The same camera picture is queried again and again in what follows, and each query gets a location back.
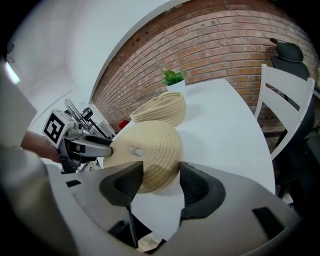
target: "human hand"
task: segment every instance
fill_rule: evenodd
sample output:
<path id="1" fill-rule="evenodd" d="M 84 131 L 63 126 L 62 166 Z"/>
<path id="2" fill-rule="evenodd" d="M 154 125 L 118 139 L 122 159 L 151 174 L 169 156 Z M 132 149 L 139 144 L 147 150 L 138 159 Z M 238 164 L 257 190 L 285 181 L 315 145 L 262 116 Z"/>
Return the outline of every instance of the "human hand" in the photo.
<path id="1" fill-rule="evenodd" d="M 55 163 L 60 163 L 60 158 L 55 146 L 52 145 L 46 137 L 40 134 L 27 131 L 22 140 L 21 147 L 25 150 L 36 153 L 41 158 L 46 158 Z"/>

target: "white pot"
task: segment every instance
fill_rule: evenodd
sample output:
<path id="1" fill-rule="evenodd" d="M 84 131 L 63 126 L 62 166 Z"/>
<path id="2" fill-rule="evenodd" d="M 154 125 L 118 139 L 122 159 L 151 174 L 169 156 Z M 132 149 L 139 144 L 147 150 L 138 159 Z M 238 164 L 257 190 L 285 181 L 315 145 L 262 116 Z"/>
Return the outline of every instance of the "white pot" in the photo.
<path id="1" fill-rule="evenodd" d="M 167 86 L 168 92 L 180 92 L 186 96 L 186 82 L 185 80 L 175 83 L 173 85 Z"/>

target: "white wall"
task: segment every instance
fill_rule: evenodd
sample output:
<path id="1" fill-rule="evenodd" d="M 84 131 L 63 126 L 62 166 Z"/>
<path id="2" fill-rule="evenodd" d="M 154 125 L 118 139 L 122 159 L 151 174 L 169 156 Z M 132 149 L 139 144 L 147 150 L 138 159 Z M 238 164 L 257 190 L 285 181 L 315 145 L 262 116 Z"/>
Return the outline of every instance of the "white wall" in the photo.
<path id="1" fill-rule="evenodd" d="M 10 39 L 14 49 L 7 57 L 22 85 L 32 87 L 35 81 L 66 63 L 67 40 L 77 2 L 43 0 L 15 31 Z"/>
<path id="2" fill-rule="evenodd" d="M 66 63 L 89 102 L 121 46 L 157 15 L 187 0 L 80 0 L 71 23 Z"/>
<path id="3" fill-rule="evenodd" d="M 37 118 L 65 94 L 76 90 L 77 86 L 71 80 L 67 67 L 61 65 L 32 86 L 20 85 L 20 89 L 38 111 Z"/>

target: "white chair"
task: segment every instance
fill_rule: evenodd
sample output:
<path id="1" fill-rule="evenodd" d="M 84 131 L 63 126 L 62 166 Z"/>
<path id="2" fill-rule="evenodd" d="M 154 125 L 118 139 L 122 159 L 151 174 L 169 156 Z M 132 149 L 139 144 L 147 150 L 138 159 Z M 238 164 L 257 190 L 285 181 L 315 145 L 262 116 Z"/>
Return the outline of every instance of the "white chair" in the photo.
<path id="1" fill-rule="evenodd" d="M 265 103 L 287 130 L 286 136 L 271 153 L 271 159 L 273 160 L 289 143 L 304 119 L 313 95 L 315 81 L 310 77 L 305 81 L 293 74 L 268 67 L 266 64 L 262 64 L 261 74 L 260 94 L 254 117 L 258 118 L 262 103 Z M 288 96 L 300 107 L 299 110 L 296 110 L 275 91 L 266 87 L 266 84 Z"/>

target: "white ceiling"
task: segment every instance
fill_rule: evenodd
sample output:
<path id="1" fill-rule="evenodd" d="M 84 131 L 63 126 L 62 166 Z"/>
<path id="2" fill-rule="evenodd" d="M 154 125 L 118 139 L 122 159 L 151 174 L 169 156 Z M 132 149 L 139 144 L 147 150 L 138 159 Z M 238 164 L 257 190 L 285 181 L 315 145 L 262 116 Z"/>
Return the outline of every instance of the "white ceiling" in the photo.
<path id="1" fill-rule="evenodd" d="M 43 0 L 24 19 L 11 42 L 8 61 L 21 79 L 20 87 L 36 81 L 66 62 L 70 24 L 78 0 Z"/>

